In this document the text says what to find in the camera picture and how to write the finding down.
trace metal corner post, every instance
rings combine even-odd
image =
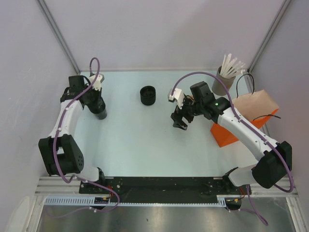
[[[263,51],[265,50],[268,42],[270,41],[271,37],[273,36],[274,32],[276,31],[279,23],[281,22],[285,12],[287,11],[290,3],[292,2],[293,0],[284,0],[282,5],[281,5],[281,8],[279,9],[277,15],[275,16],[274,18],[274,21],[272,22],[270,28],[268,29],[268,32],[265,36],[265,38],[263,39],[263,42],[262,44],[260,45],[259,49],[257,50],[249,68],[248,68],[248,71],[250,73],[252,73],[256,63],[258,62],[259,58],[261,57]]]
[[[71,64],[71,66],[73,67],[74,71],[79,74],[80,73],[80,69],[77,66],[77,63],[68,47],[68,44],[66,43],[63,35],[60,32],[60,29],[58,27],[58,25],[56,24],[50,10],[48,9],[48,6],[45,2],[45,0],[37,0],[37,3],[43,13],[43,15],[45,16],[47,23],[49,24],[49,26],[51,27],[55,37],[57,38],[58,42],[60,43],[61,48],[63,49],[65,55],[67,56],[67,58],[69,59],[69,62]]]

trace white table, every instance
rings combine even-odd
[[[187,131],[172,126],[170,115],[176,103],[168,102],[168,93],[189,72],[105,72],[102,96],[108,115],[97,120],[85,107],[74,135],[85,164],[100,167],[106,176],[164,177],[222,176],[234,167],[257,163],[239,141],[220,148],[210,132],[213,122],[203,116],[196,116]],[[178,87],[189,95],[190,86],[200,81],[210,88],[213,84],[212,77],[198,74]],[[230,90],[232,98],[236,81]],[[140,89],[148,85],[156,89],[151,106],[140,101]],[[244,78],[239,93],[248,93]]]

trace gray cup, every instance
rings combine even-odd
[[[230,89],[236,76],[233,76],[231,78],[224,78],[220,75],[220,71],[221,71],[221,68],[222,66],[220,66],[218,68],[218,71],[217,71],[217,74],[216,74],[216,77],[218,77],[222,82],[223,84],[225,84],[225,86],[227,87],[227,89]],[[217,81],[216,79],[214,80],[213,82],[213,85],[212,85],[212,92],[216,95],[219,95],[219,96],[224,96],[226,95],[226,91],[224,90],[223,86],[219,83],[219,81]]]

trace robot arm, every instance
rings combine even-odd
[[[55,127],[47,138],[40,139],[39,141],[39,149],[46,170],[50,175],[59,175],[53,157],[52,144],[62,113],[64,110],[67,110],[62,121],[56,147],[61,170],[64,174],[77,174],[80,178],[90,181],[97,181],[99,179],[98,168],[84,166],[84,156],[76,144],[73,135],[78,118],[85,105],[88,106],[89,110],[98,119],[104,119],[106,117],[105,103],[101,97],[101,82],[104,80],[104,76],[99,75],[92,88],[66,109],[68,103],[87,87],[84,83],[84,78],[90,83],[93,82],[94,77],[94,75],[90,76],[89,80],[81,75],[69,77],[70,86],[66,88],[60,99],[61,109]]]
[[[279,144],[276,140],[263,134],[235,108],[240,117],[240,119],[237,119],[230,102],[223,97],[215,99],[205,82],[197,83],[191,86],[190,89],[193,97],[185,96],[181,89],[175,89],[174,93],[177,94],[172,95],[171,91],[169,93],[169,101],[177,101],[176,109],[171,114],[174,121],[173,126],[186,130],[187,125],[182,121],[183,117],[191,123],[194,116],[203,115],[234,134],[259,161],[256,165],[235,168],[229,171],[227,174],[233,185],[242,186],[258,183],[268,189],[286,175],[286,170],[281,161],[274,151],[258,137],[257,133],[262,135],[280,152],[289,169],[292,169],[292,148],[286,141]],[[254,131],[246,127],[240,120],[253,127]]]

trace white wall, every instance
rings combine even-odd
[[[79,68],[217,69],[224,53],[248,66],[283,0],[46,0]]]
[[[271,119],[271,136],[293,147],[293,176],[309,216],[309,1],[291,3],[253,71],[258,89],[266,89],[281,107]]]
[[[38,141],[55,124],[74,74],[35,0],[0,8],[0,231],[19,201],[33,195],[45,167]]]

